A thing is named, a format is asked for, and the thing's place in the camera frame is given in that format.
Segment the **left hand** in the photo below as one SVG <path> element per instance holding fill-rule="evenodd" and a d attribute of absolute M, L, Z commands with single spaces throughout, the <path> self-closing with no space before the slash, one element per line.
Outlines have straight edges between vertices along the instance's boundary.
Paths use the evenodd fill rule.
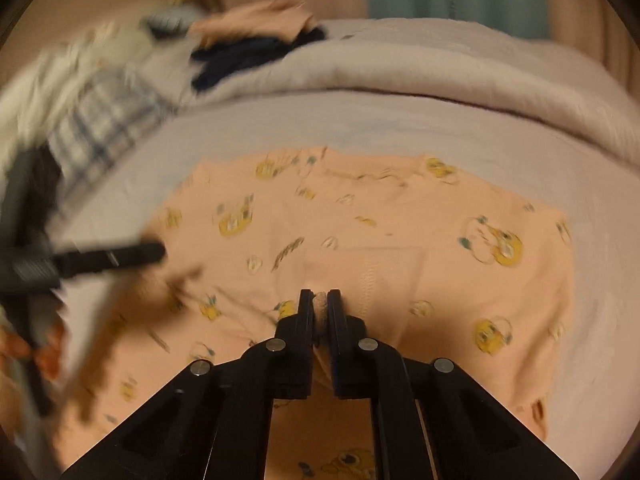
<path fill-rule="evenodd" d="M 1 371 L 9 374 L 11 360 L 34 359 L 44 379 L 55 382 L 60 376 L 61 356 L 66 338 L 62 320 L 55 321 L 47 332 L 46 342 L 38 347 L 30 346 L 13 330 L 1 327 Z"/>

